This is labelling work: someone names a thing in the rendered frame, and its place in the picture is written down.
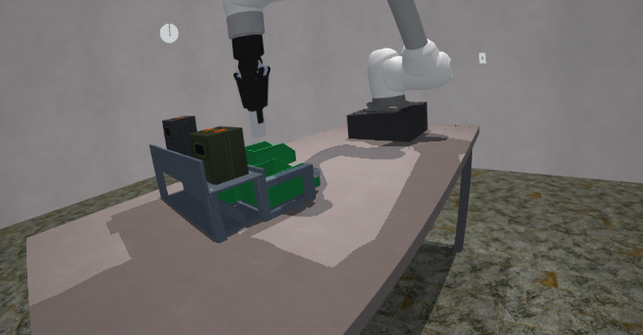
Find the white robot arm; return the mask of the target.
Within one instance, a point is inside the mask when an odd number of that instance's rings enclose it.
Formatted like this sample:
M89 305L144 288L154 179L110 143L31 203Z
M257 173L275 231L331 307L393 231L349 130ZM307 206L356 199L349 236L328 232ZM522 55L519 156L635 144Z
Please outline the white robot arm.
M276 1L282 0L222 0L229 38L263 35L263 8ZM387 1L404 43L402 57L390 48L372 52L368 80L373 104L366 103L364 112L397 111L414 105L406 101L404 91L433 89L452 79L451 58L427 40L414 0Z

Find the green bin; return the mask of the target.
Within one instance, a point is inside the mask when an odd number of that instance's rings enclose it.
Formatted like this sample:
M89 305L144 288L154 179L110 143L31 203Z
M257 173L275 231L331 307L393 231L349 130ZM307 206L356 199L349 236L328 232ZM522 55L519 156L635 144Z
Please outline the green bin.
M228 189L224 192L218 193L217 198L228 204L242 200L243 195L242 195L241 185Z
M246 153L248 165L258 165L274 158L277 158L286 164L296 161L295 150L291 149L284 143L271 145L267 141L262 141L246 146Z
M271 177L283 171L300 166L304 163L290 166L283 161L274 158L264 163L256 165L256 167L265 169L265 177ZM320 177L314 178L315 188L321 185ZM242 195L244 201L257 207L255 193L253 188L253 181L241 185ZM288 201L292 197L303 194L303 177L292 178L282 184L275 185L267 189L270 208L277 206L283 202Z

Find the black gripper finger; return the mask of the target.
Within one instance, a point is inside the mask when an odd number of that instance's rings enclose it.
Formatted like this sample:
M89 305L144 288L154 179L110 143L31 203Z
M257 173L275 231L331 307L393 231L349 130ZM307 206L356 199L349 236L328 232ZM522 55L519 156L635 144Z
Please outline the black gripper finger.
M252 109L250 87L249 87L248 81L246 80L245 68L243 66L240 66L240 71L238 70L237 73L234 73L233 77L237 82L243 107L248 110L252 137L256 138L253 117L252 117L253 115L252 115L252 112L250 111L250 109Z
M260 60L258 61L258 63L259 70L257 71L257 79L253 80L251 79L250 65L245 66L252 101L252 109L250 109L250 111L253 115L255 134L257 139L266 136L266 125L263 108L267 106L268 75L270 72L270 66L264 66L260 62Z

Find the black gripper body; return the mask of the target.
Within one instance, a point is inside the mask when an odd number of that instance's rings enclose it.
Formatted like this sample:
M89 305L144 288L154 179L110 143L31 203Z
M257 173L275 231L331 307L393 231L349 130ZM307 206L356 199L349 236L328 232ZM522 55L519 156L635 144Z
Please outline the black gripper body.
M238 60L240 66L250 65L251 79L257 78L258 61L263 63L261 56L264 55L263 35L252 34L236 37L232 41L233 58ZM243 59L244 58L244 59Z

